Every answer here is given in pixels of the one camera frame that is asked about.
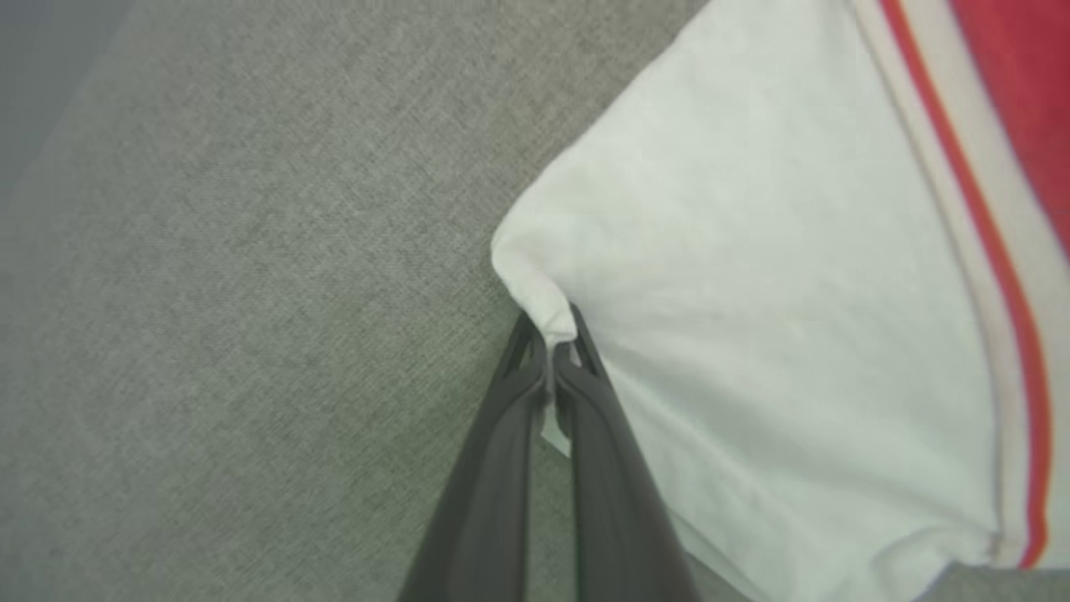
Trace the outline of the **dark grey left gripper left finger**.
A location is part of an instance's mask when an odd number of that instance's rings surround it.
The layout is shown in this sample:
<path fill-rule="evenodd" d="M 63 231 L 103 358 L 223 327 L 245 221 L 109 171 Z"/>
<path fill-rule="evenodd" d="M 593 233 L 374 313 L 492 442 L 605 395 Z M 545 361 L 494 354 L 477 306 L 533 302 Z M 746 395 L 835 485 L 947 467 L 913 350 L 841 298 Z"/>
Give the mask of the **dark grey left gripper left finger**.
<path fill-rule="evenodd" d="M 538 329 L 518 317 L 397 602 L 524 602 L 531 439 L 547 355 Z"/>

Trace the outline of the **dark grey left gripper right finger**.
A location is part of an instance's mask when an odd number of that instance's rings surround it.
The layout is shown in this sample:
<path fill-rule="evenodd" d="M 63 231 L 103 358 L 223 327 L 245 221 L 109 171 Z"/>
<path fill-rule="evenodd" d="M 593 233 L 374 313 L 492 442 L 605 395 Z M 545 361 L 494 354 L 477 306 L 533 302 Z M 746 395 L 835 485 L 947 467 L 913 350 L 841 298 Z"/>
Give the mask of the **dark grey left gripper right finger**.
<path fill-rule="evenodd" d="M 578 602 L 702 602 L 681 539 L 588 325 L 552 349 L 555 414 L 574 469 Z"/>

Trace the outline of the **red and white garment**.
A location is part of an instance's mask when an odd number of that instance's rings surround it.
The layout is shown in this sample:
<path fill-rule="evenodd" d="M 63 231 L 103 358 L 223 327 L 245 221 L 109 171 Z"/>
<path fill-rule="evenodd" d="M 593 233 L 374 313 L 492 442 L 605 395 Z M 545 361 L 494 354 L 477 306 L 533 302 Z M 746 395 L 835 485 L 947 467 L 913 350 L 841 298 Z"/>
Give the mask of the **red and white garment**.
<path fill-rule="evenodd" d="M 710 0 L 492 264 L 754 602 L 1070 573 L 1070 0 Z"/>

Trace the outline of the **grey fabric work surface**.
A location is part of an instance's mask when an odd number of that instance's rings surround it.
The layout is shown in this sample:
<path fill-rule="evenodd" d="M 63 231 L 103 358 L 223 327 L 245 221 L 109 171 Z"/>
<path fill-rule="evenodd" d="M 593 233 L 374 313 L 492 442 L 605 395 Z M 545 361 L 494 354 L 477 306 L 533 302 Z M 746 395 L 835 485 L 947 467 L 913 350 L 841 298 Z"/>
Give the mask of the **grey fabric work surface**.
<path fill-rule="evenodd" d="M 136 0 L 0 211 L 0 602 L 394 602 L 498 225 L 708 3 Z"/>

